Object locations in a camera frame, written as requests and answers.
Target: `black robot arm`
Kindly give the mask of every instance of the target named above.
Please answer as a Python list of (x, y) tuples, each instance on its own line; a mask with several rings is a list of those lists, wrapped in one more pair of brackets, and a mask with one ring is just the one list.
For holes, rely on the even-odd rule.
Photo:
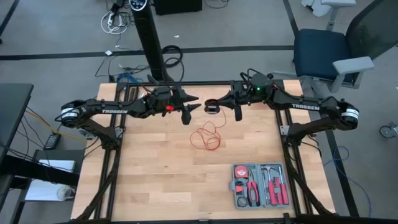
[(275, 82), (272, 76), (255, 74), (246, 82), (231, 81), (231, 91), (218, 100), (207, 100), (205, 111), (215, 114), (220, 111), (220, 106), (234, 110), (235, 120), (242, 120), (241, 105), (262, 102), (272, 110), (286, 110), (297, 108), (301, 110), (319, 111), (327, 115), (326, 118), (312, 121), (307, 124), (294, 123), (291, 126), (280, 127), (282, 135), (288, 142), (300, 145), (301, 140), (308, 134), (325, 131), (328, 129), (352, 130), (358, 125), (359, 111), (344, 100), (338, 101), (329, 96), (327, 98), (313, 98), (306, 96), (293, 96)]
[(91, 119), (96, 114), (128, 114), (135, 118), (145, 119), (150, 115), (181, 111), (182, 123), (187, 125), (191, 121), (190, 112), (201, 104), (184, 105), (186, 102), (197, 100), (181, 89), (180, 85), (173, 88), (157, 87), (140, 99), (127, 102), (105, 100), (75, 100), (61, 107), (59, 116), (62, 125), (68, 128), (82, 128), (101, 139), (103, 149), (118, 149), (120, 134), (112, 127), (104, 127)]

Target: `office chair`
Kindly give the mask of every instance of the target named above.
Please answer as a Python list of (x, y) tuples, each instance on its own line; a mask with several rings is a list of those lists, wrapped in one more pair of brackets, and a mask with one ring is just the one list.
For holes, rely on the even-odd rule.
[(333, 10), (326, 30), (302, 29), (294, 42), (296, 73), (272, 72), (309, 83), (318, 95), (315, 82), (328, 85), (330, 92), (341, 86), (358, 89), (365, 71), (374, 68), (373, 60), (398, 44), (398, 0), (375, 0), (360, 12), (346, 35), (333, 32), (337, 10), (353, 6), (355, 0), (322, 0)]

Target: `blue cable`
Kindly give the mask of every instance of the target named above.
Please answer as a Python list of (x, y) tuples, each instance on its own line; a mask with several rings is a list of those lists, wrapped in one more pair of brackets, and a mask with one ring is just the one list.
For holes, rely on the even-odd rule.
[[(346, 150), (347, 156), (346, 156), (345, 158), (336, 159), (336, 152), (337, 152), (337, 149), (339, 149), (339, 148), (342, 148), (342, 149), (345, 149), (345, 150)], [(331, 160), (329, 160), (328, 162), (326, 162), (323, 166), (325, 167), (326, 165), (328, 165), (330, 162), (333, 161), (333, 163), (335, 164), (335, 167), (336, 167), (337, 171), (338, 171), (341, 175), (345, 176), (348, 180), (350, 180), (352, 183), (356, 184), (360, 189), (362, 189), (362, 191), (365, 193), (365, 196), (366, 196), (366, 198), (367, 198), (367, 200), (368, 200), (368, 204), (369, 204), (369, 218), (371, 218), (371, 217), (372, 217), (372, 203), (371, 203), (371, 199), (369, 198), (368, 193), (365, 191), (365, 189), (362, 187), (361, 184), (359, 184), (357, 181), (355, 181), (355, 180), (349, 178), (346, 174), (344, 174), (344, 173), (340, 170), (340, 168), (337, 166), (337, 164), (336, 164), (336, 161), (345, 161), (345, 160), (347, 160), (348, 158), (349, 158), (349, 150), (348, 150), (345, 146), (338, 146), (338, 147), (336, 147), (335, 150), (333, 151), (333, 158), (332, 158)]]

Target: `tangled red wire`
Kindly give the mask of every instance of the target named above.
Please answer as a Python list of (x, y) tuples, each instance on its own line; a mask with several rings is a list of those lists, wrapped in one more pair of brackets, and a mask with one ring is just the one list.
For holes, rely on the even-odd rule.
[[(207, 149), (207, 150), (212, 150), (212, 151), (219, 148), (219, 146), (221, 145), (221, 135), (217, 132), (217, 129), (222, 128), (223, 126), (226, 125), (225, 112), (222, 108), (220, 108), (220, 109), (223, 111), (223, 114), (224, 114), (224, 124), (217, 127), (213, 122), (207, 121), (201, 128), (198, 128), (194, 133), (191, 134), (190, 141), (191, 141), (191, 144), (193, 147), (195, 147), (197, 149)], [(212, 124), (214, 126), (214, 131), (209, 131), (208, 129), (206, 129), (205, 128), (206, 124)], [(198, 147), (192, 142), (192, 136), (194, 136), (194, 134), (198, 134), (201, 137), (204, 147)]]

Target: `tape measure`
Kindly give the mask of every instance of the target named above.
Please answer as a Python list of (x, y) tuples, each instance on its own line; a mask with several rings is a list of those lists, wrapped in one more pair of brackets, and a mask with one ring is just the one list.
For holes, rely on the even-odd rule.
[(248, 169), (245, 166), (235, 167), (235, 178), (247, 178), (247, 177), (248, 177)]

